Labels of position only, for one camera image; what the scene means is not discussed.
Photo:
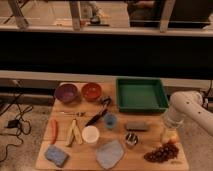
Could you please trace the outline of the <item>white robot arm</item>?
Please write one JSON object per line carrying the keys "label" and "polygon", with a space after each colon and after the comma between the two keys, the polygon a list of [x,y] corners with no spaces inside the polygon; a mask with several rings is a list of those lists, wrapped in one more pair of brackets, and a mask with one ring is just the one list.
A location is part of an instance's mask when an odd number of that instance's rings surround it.
{"label": "white robot arm", "polygon": [[198,91],[177,91],[170,96],[169,107],[162,114],[164,124],[161,141],[177,142],[176,129],[188,116],[213,136],[213,113],[203,107],[203,97]]}

